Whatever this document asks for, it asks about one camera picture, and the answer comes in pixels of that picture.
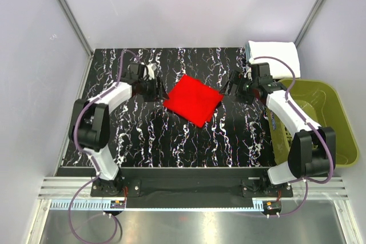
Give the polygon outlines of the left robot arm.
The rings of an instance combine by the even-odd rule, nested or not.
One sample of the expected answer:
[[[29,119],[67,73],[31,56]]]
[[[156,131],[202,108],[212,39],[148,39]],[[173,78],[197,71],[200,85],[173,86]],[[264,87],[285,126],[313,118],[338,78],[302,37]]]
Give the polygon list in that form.
[[[160,77],[124,78],[93,98],[76,100],[73,106],[69,139],[92,163],[96,171],[92,182],[97,190],[112,196],[123,191],[124,183],[108,145],[110,114],[135,95],[141,95],[145,102],[168,99]]]

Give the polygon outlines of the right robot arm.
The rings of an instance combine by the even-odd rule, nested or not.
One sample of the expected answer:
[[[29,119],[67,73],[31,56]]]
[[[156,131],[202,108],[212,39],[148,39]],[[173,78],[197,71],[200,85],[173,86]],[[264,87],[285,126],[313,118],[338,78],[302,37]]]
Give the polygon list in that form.
[[[269,168],[260,178],[258,189],[269,197],[299,181],[325,184],[332,179],[335,169],[335,131],[311,119],[289,91],[289,87],[274,81],[267,73],[249,79],[236,70],[229,74],[220,90],[222,95],[234,94],[240,103],[250,104],[259,99],[277,115],[292,137],[287,160]]]

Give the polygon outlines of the red t-shirt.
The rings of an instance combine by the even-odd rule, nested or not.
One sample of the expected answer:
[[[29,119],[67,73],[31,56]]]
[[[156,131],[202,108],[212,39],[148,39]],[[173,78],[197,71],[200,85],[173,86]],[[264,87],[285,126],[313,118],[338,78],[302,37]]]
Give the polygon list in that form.
[[[217,90],[188,75],[183,75],[168,96],[163,106],[197,127],[210,122],[224,97]]]

